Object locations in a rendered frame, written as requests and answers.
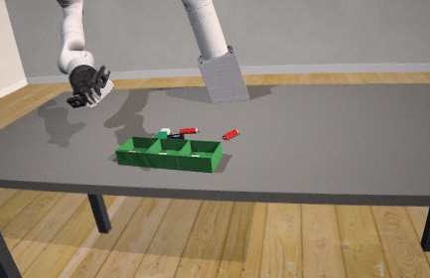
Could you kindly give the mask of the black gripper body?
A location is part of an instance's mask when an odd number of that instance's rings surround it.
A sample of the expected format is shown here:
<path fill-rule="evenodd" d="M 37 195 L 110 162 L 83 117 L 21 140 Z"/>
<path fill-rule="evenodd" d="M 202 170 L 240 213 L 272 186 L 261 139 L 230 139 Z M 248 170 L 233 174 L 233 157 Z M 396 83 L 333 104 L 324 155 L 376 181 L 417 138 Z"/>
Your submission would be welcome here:
<path fill-rule="evenodd" d="M 84 77 L 87 74 L 90 76 L 91 80 L 95 83 L 95 79 L 98 75 L 98 71 L 95 68 L 93 68 L 89 65 L 80 65 L 80 66 L 77 66 L 76 68 L 74 68 L 72 70 L 72 72 L 70 74 L 70 81 L 71 81 L 71 86 L 73 89 L 73 93 L 72 93 L 73 95 L 79 94 L 80 96 L 82 96 L 81 92 L 78 90 L 78 88 L 76 86 L 79 82 L 82 83 L 83 87 L 89 93 L 91 93 L 89 85 L 84 80 Z"/>

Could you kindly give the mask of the green compartment tray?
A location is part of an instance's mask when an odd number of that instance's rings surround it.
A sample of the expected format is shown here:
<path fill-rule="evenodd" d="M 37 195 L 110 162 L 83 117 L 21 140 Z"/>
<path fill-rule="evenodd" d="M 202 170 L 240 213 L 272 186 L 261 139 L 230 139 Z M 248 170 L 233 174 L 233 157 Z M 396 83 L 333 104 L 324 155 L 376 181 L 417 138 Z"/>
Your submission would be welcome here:
<path fill-rule="evenodd" d="M 118 165 L 202 173 L 213 173 L 222 157 L 217 141 L 146 137 L 129 138 L 115 153 Z"/>

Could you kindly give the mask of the green and white eraser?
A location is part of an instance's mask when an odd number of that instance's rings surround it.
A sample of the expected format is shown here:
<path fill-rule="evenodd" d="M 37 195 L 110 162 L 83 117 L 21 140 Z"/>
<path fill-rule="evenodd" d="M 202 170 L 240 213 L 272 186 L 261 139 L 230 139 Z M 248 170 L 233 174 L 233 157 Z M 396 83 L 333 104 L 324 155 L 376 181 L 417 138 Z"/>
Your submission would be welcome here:
<path fill-rule="evenodd" d="M 169 128 L 163 128 L 154 138 L 166 138 L 167 135 L 169 135 L 170 129 Z"/>

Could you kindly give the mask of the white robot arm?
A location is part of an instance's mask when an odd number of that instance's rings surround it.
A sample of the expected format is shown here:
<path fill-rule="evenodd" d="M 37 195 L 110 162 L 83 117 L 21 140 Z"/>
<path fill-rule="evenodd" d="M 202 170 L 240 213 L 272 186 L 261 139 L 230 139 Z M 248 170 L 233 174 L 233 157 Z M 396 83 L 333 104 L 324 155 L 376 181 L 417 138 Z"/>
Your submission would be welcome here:
<path fill-rule="evenodd" d="M 77 66 L 93 67 L 93 56 L 90 52 L 82 51 L 85 45 L 82 27 L 83 0 L 57 1 L 62 6 L 65 15 L 61 25 L 62 48 L 58 68 L 62 73 L 68 74 L 70 80 L 70 74 Z M 227 46 L 212 0 L 182 0 L 182 3 L 187 11 L 203 59 L 211 60 L 227 53 Z M 113 83 L 108 80 L 106 86 L 100 89 L 101 99 L 112 89 Z"/>

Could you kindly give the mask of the red aa battery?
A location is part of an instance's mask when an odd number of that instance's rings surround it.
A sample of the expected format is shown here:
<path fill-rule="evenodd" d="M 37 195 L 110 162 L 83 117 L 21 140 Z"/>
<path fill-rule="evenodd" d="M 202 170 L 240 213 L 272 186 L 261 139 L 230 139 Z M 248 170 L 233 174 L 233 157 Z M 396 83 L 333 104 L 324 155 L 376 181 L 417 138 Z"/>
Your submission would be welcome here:
<path fill-rule="evenodd" d="M 197 128 L 180 129 L 180 134 L 197 133 Z"/>
<path fill-rule="evenodd" d="M 231 131 L 231 132 L 223 135 L 222 138 L 223 138 L 223 140 L 227 140 L 227 139 L 233 137 L 236 134 L 238 134 L 238 131 L 237 130 L 233 130 L 233 131 Z"/>

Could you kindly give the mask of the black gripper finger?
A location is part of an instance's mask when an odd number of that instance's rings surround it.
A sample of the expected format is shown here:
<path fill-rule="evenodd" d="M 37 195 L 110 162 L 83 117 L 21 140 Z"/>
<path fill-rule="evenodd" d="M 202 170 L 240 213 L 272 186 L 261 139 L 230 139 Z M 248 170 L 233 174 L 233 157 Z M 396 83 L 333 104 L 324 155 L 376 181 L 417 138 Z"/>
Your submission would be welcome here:
<path fill-rule="evenodd" d="M 82 96 L 78 94 L 74 95 L 74 97 L 72 96 L 71 98 L 68 98 L 67 103 L 69 105 L 71 105 L 73 108 L 86 106 L 87 103 L 89 103 L 90 105 L 96 105 L 96 101 L 94 97 L 92 97 L 92 94 L 89 93 L 80 82 L 76 86 L 81 92 Z"/>
<path fill-rule="evenodd" d="M 108 78 L 110 76 L 110 71 L 105 67 L 102 66 L 100 70 L 98 71 L 98 75 L 95 79 L 95 83 L 91 80 L 90 76 L 87 74 L 84 79 L 86 83 L 90 87 L 91 93 L 98 99 L 101 100 L 101 92 L 100 89 L 104 88 L 106 86 L 106 83 L 108 81 Z"/>

